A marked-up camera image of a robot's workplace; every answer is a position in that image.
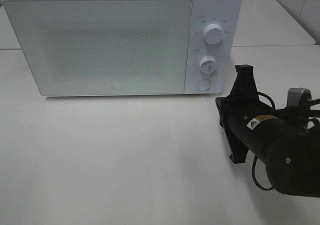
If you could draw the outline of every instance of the white microwave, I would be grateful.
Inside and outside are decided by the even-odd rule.
[[[242,0],[4,0],[43,96],[214,94]]]

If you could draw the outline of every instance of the round button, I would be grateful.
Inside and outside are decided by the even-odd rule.
[[[203,29],[203,37],[207,44],[214,45],[219,43],[223,38],[223,34],[224,29],[222,25],[216,22],[207,25]]]
[[[212,74],[217,70],[217,62],[213,56],[204,56],[198,63],[200,72],[203,74]]]
[[[202,79],[196,83],[196,88],[200,91],[208,90],[211,87],[211,81],[208,79]]]

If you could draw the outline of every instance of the power knob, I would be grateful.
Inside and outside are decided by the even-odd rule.
[[[214,45],[219,43],[224,35],[224,28],[217,22],[210,23],[203,29],[203,37],[207,44]]]
[[[199,60],[198,66],[203,74],[213,74],[217,70],[217,62],[213,56],[204,56]]]

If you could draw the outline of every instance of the microwave door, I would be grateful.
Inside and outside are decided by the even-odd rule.
[[[22,0],[5,8],[44,96],[183,94],[192,0]]]

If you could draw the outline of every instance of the table surface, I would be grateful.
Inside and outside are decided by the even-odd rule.
[[[234,47],[286,105],[320,97],[320,46]],[[20,50],[0,51],[0,221],[14,225],[318,225],[320,200],[262,191],[232,164],[215,95],[40,96]],[[268,186],[262,163],[257,178]]]
[[[313,45],[315,40],[276,0],[242,0],[233,46]],[[19,49],[3,6],[0,7],[0,50]]]

